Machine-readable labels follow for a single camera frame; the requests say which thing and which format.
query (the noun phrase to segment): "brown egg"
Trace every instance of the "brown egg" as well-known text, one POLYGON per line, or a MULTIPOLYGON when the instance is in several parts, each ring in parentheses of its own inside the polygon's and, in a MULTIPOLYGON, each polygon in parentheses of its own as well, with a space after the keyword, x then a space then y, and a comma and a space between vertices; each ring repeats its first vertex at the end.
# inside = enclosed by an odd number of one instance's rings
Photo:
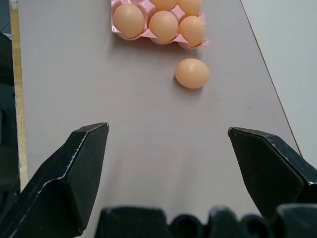
POLYGON ((149 29, 161 43, 167 43, 175 38, 178 30, 178 21, 173 13, 159 11, 149 22, 149 29))
POLYGON ((120 5, 113 14, 113 24, 126 38, 134 38, 142 34, 145 26, 144 15, 133 4, 120 5))
POLYGON ((199 45, 205 36, 205 23, 197 16, 188 16, 181 21, 178 33, 182 34, 189 47, 199 45))
POLYGON ((186 16, 198 16, 203 8, 203 0, 178 0, 177 4, 186 16))
POLYGON ((191 89, 203 87, 210 78, 208 67, 198 59, 185 59, 176 68, 175 77, 183 86, 191 89))
POLYGON ((157 11, 169 11, 172 10, 177 3, 177 0, 150 0, 155 6, 157 11))

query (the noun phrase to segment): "pink egg carton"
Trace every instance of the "pink egg carton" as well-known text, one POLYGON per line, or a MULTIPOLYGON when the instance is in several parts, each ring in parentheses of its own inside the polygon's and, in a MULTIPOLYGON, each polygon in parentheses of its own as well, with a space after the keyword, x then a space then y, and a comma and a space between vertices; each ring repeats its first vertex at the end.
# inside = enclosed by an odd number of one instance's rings
MULTIPOLYGON (((196 47, 189 47, 188 42, 185 40, 185 38, 181 34, 177 34, 176 37, 167 43, 161 43, 158 41, 158 38, 151 32, 151 30, 148 28, 148 23, 150 21, 150 18, 157 12, 155 6, 150 2, 150 0, 110 0, 111 1, 111 25, 112 25, 112 32, 116 33, 118 36, 120 36, 122 39, 133 41, 136 39, 139 39, 140 37, 147 37, 150 38, 154 43, 159 45, 166 45, 170 44, 172 42, 177 42, 181 47, 187 48, 187 49, 195 49, 199 48, 200 46, 209 46, 208 40, 203 40, 198 46, 196 47), (133 5, 136 5, 143 13, 145 18, 145 26, 144 31, 141 35, 135 37, 135 38, 126 38, 121 31, 119 31, 112 21, 112 16, 114 11, 122 4, 131 3, 133 5)), ((176 5, 171 11, 173 13, 178 23, 180 23, 185 18, 185 13, 183 10, 179 7, 179 5, 176 5)), ((205 14, 202 13, 198 16, 203 22, 206 24, 205 14)))

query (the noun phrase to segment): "floor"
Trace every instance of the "floor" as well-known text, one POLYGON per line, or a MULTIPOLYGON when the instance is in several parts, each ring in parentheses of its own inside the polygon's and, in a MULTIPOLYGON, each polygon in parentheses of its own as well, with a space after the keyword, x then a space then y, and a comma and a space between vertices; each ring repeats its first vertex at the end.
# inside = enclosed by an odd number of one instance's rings
POLYGON ((242 3, 302 156, 317 168, 317 1, 242 3))
POLYGON ((0 32, 11 34, 9 0, 0 0, 0 32))

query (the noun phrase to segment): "gray table surface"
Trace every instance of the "gray table surface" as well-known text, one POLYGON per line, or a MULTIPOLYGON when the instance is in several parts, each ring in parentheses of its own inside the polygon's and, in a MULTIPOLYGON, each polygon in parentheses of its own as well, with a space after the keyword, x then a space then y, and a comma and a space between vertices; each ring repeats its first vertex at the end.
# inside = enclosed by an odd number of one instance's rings
POLYGON ((257 213, 227 137, 230 126, 263 130, 293 148, 274 86, 239 0, 206 0, 208 48, 127 42, 110 30, 107 0, 21 0, 19 17, 28 172, 71 131, 109 122, 100 188, 83 237, 105 206, 163 208, 169 220, 227 205, 257 213), (174 80, 185 58, 211 81, 189 91, 174 80))

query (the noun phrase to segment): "robotic arm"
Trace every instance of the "robotic arm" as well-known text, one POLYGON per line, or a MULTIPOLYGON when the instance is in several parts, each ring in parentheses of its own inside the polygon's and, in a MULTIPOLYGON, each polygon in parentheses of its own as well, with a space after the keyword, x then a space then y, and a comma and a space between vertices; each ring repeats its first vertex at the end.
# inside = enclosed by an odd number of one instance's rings
MULTIPOLYGON (((107 123, 85 126, 37 170, 0 223, 0 238, 73 238, 86 229, 103 165, 107 123)), ((168 225, 160 209, 116 207, 101 212, 95 238, 317 237, 317 170, 281 138, 230 128, 245 186, 262 217, 240 221, 224 207, 207 224, 180 215, 168 225)))

